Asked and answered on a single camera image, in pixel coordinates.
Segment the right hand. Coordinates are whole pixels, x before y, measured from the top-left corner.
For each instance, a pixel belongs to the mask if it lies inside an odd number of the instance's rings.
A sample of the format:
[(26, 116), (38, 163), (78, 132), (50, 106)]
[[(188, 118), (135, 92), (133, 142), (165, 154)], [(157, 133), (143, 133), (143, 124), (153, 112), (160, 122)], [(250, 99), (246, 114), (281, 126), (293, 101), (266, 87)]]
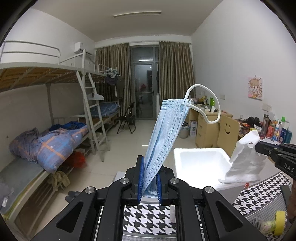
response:
[(293, 180), (291, 195), (288, 199), (287, 206), (287, 218), (291, 224), (295, 221), (295, 210), (296, 210), (296, 182)]

